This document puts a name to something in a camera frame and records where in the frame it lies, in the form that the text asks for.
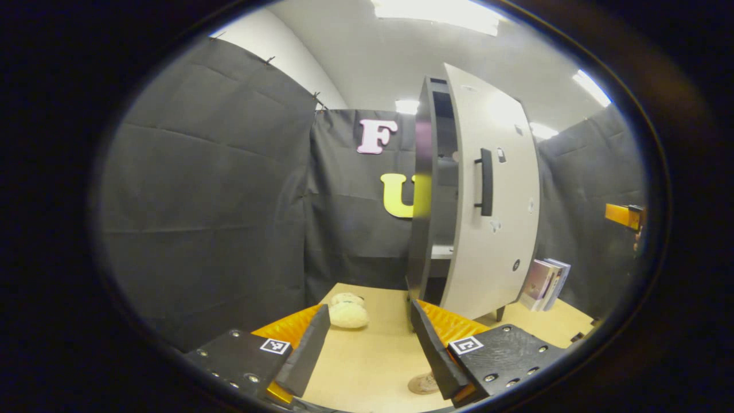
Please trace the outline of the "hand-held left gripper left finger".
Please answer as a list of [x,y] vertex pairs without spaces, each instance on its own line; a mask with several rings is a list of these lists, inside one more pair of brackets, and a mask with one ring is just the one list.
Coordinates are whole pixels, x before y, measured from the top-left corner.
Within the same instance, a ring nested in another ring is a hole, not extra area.
[[328,305],[317,304],[252,332],[231,329],[184,357],[233,392],[288,410],[304,395],[330,327]]

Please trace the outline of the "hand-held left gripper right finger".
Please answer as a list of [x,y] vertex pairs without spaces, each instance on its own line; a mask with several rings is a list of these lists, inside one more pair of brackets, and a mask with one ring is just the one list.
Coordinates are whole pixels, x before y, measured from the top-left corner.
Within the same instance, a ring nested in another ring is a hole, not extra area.
[[411,324],[441,397],[457,410],[514,391],[574,343],[574,308],[562,300],[549,311],[512,303],[474,321],[413,300]]

